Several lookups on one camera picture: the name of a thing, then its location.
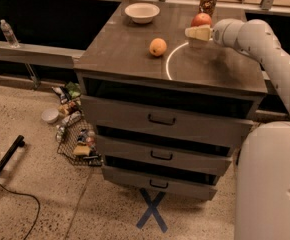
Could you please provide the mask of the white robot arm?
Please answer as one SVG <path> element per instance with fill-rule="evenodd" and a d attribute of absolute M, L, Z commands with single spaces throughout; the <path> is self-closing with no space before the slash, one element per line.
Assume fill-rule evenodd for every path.
<path fill-rule="evenodd" d="M 190 27 L 192 41 L 213 42 L 258 62 L 287 118 L 263 116 L 241 147 L 237 166 L 234 240 L 290 240 L 290 55 L 270 25 L 224 19 Z"/>

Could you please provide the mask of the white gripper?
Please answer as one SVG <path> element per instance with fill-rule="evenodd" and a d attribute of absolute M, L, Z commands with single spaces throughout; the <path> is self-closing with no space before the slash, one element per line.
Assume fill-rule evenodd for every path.
<path fill-rule="evenodd" d="M 223 19 L 217 22 L 213 28 L 209 25 L 193 26 L 185 29 L 185 35 L 201 41 L 213 41 L 223 47 L 237 48 L 237 38 L 244 22 L 238 19 Z"/>

